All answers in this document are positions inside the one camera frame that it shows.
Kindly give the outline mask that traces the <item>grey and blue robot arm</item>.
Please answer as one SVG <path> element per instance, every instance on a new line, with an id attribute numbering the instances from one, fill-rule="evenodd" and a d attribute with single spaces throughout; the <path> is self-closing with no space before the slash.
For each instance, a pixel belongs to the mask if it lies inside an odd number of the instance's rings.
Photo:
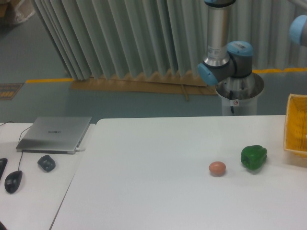
<path id="1" fill-rule="evenodd" d="M 201 79 L 215 86 L 227 78 L 246 78 L 253 67 L 290 65 L 290 44 L 307 45 L 307 15 L 295 16 L 305 0 L 206 0 L 206 53 Z"/>

